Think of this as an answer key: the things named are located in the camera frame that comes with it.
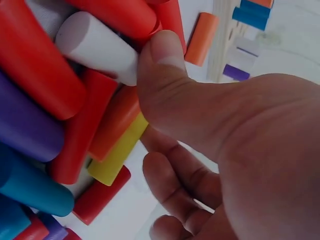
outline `hand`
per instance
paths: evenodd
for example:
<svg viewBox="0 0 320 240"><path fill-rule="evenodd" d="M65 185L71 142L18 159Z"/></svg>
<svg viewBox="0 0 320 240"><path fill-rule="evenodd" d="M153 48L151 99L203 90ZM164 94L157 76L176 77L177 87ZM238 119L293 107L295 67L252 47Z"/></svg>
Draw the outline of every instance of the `hand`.
<svg viewBox="0 0 320 240"><path fill-rule="evenodd" d="M157 220L152 239L319 239L318 85L283 74L197 83L178 37L162 31L141 53L137 87L150 123L144 174L172 215ZM220 175L176 140L218 163Z"/></svg>

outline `white cylinder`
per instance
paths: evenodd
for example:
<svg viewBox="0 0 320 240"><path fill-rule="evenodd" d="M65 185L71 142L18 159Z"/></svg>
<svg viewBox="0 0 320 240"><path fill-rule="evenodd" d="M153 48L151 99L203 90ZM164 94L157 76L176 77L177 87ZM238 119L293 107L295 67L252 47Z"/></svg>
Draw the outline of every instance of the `white cylinder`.
<svg viewBox="0 0 320 240"><path fill-rule="evenodd" d="M231 46L227 52L228 64L247 73L252 71L257 57Z"/></svg>
<svg viewBox="0 0 320 240"><path fill-rule="evenodd" d="M249 40L243 36L237 36L234 39L234 45L249 54L259 57L261 54L261 48L258 42Z"/></svg>
<svg viewBox="0 0 320 240"><path fill-rule="evenodd" d="M67 58L137 85L137 52L97 18L85 11L70 16L59 29L55 43Z"/></svg>

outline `blue cylinder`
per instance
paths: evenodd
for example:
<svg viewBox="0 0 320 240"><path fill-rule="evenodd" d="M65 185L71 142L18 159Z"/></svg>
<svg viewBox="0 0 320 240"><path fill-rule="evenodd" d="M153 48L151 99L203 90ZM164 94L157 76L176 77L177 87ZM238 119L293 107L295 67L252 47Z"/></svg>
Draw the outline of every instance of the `blue cylinder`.
<svg viewBox="0 0 320 240"><path fill-rule="evenodd" d="M0 240L14 239L30 224L20 204L0 194Z"/></svg>
<svg viewBox="0 0 320 240"><path fill-rule="evenodd" d="M244 24L248 24L262 31L266 30L267 23L268 23L268 17L263 15L253 14L250 11L247 11L239 7L236 7L234 9L232 19L237 20Z"/></svg>
<svg viewBox="0 0 320 240"><path fill-rule="evenodd" d="M0 72L0 141L40 162L64 145L64 129Z"/></svg>
<svg viewBox="0 0 320 240"><path fill-rule="evenodd" d="M269 18L271 12L270 8L248 0L241 0L240 8L258 16L264 16L265 18Z"/></svg>
<svg viewBox="0 0 320 240"><path fill-rule="evenodd" d="M234 66L231 66L229 64L225 65L225 68L223 70L223 75L228 76L234 80L238 80L239 82L242 82L244 80L248 80L250 78L250 74L242 71Z"/></svg>
<svg viewBox="0 0 320 240"><path fill-rule="evenodd" d="M54 182L0 143L0 193L29 207L59 217L74 208L74 197L64 186Z"/></svg>

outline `purple cylinder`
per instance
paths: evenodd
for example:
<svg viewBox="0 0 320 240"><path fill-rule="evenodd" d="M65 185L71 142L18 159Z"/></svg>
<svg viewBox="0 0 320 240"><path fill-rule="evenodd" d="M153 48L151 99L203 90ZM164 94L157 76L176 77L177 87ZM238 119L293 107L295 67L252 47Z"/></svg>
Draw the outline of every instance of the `purple cylinder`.
<svg viewBox="0 0 320 240"><path fill-rule="evenodd" d="M67 230L53 216L41 212L38 217L49 231L43 240L62 240L68 235Z"/></svg>
<svg viewBox="0 0 320 240"><path fill-rule="evenodd" d="M64 145L63 127L1 72L0 142L44 163Z"/></svg>
<svg viewBox="0 0 320 240"><path fill-rule="evenodd" d="M244 81L244 80L248 80L250 78L250 74L242 71L234 66L230 66L230 65L225 65L225 68L223 70L223 75L226 75L234 80L238 80L238 81Z"/></svg>

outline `fingernail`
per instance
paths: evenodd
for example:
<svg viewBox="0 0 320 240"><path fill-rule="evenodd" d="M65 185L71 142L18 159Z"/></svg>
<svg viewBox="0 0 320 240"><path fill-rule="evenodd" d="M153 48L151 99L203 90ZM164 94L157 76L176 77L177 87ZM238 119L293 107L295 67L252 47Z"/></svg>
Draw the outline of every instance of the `fingernail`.
<svg viewBox="0 0 320 240"><path fill-rule="evenodd" d="M183 48L179 37L174 32L161 31L151 39L150 44L154 63L186 69Z"/></svg>

